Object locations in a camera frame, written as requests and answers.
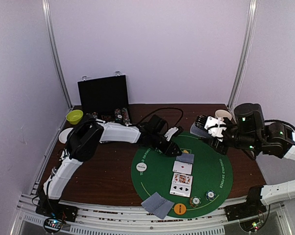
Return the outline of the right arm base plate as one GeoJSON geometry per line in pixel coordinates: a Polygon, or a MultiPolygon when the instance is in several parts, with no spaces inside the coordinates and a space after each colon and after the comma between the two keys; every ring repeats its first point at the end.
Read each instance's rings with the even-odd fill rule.
{"type": "Polygon", "coordinates": [[[248,218],[251,216],[258,215],[259,212],[266,211],[266,206],[258,202],[244,202],[225,207],[225,213],[228,221],[248,218]]]}

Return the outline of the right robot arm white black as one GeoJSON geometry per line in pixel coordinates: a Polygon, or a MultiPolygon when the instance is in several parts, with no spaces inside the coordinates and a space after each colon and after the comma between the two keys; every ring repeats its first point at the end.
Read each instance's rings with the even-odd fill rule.
{"type": "MultiPolygon", "coordinates": [[[[208,116],[204,130],[210,136],[208,144],[218,153],[228,148],[250,151],[257,156],[267,154],[295,161],[295,127],[280,120],[265,120],[260,104],[243,103],[234,109],[236,123],[226,118],[208,116]]],[[[252,216],[260,206],[295,199],[295,180],[250,188],[241,211],[252,216]]]]}

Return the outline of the king of diamonds card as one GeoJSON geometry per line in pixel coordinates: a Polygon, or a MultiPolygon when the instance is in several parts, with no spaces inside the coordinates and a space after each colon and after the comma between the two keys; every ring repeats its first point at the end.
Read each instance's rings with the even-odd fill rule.
{"type": "Polygon", "coordinates": [[[173,174],[172,183],[190,186],[192,184],[192,180],[193,180],[192,175],[175,172],[173,174]]]}

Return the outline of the deck of cards clear box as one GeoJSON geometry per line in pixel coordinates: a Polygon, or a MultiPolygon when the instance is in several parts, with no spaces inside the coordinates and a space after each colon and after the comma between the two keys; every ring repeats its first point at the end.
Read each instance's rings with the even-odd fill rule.
{"type": "Polygon", "coordinates": [[[191,127],[190,127],[190,133],[192,135],[195,135],[197,137],[209,139],[212,136],[208,133],[208,131],[200,124],[197,122],[194,122],[191,127]]]}

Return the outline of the dealt playing cards blue back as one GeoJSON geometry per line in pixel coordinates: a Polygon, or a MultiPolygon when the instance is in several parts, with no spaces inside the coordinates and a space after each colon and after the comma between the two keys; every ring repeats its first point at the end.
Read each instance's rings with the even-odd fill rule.
{"type": "Polygon", "coordinates": [[[156,203],[155,208],[152,211],[152,214],[157,218],[164,219],[172,207],[174,206],[174,202],[169,201],[167,199],[160,200],[156,203]]]}

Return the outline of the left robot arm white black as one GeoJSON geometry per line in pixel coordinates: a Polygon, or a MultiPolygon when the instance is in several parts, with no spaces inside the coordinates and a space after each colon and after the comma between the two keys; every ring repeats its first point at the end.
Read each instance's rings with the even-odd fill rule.
{"type": "Polygon", "coordinates": [[[180,156],[182,151],[172,138],[182,133],[183,128],[173,126],[163,134],[161,131],[166,124],[167,121],[157,115],[153,115],[148,122],[137,124],[106,122],[94,115],[86,115],[67,135],[58,165],[51,170],[47,181],[38,189],[37,207],[50,217],[57,217],[61,213],[58,202],[65,186],[79,166],[95,155],[100,143],[141,144],[169,157],[180,156]]]}

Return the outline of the three of spades card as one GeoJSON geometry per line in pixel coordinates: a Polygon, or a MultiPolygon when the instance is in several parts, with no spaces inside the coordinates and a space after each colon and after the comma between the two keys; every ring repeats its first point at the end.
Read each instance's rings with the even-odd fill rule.
{"type": "Polygon", "coordinates": [[[182,197],[190,197],[191,186],[184,186],[176,183],[172,183],[169,193],[171,195],[177,195],[182,197]]]}

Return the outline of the orange big blind button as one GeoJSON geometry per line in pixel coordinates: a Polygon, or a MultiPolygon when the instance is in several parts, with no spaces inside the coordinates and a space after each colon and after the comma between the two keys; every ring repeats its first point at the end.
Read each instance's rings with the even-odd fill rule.
{"type": "Polygon", "coordinates": [[[183,203],[177,203],[175,206],[174,206],[174,213],[177,214],[177,215],[183,215],[186,213],[186,205],[183,204],[183,203]]]}

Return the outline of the ace of diamonds card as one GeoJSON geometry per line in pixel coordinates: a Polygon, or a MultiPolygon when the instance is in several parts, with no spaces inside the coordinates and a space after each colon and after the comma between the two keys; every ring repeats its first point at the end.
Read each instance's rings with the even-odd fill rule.
{"type": "Polygon", "coordinates": [[[172,171],[177,172],[177,173],[191,175],[192,174],[192,166],[193,166],[193,164],[190,164],[190,163],[174,161],[172,171]]]}

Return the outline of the white dealer button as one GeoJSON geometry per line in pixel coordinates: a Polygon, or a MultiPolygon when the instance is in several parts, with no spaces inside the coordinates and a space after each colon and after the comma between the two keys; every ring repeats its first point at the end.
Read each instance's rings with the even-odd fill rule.
{"type": "Polygon", "coordinates": [[[140,162],[136,165],[136,170],[139,172],[144,172],[147,169],[147,164],[140,162]]]}

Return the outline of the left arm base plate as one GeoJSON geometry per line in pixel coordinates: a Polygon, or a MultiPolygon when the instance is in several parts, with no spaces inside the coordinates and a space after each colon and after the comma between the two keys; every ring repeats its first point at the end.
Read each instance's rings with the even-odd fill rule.
{"type": "Polygon", "coordinates": [[[65,222],[75,222],[78,208],[64,204],[49,205],[44,204],[37,206],[35,212],[47,217],[56,218],[65,222]]]}

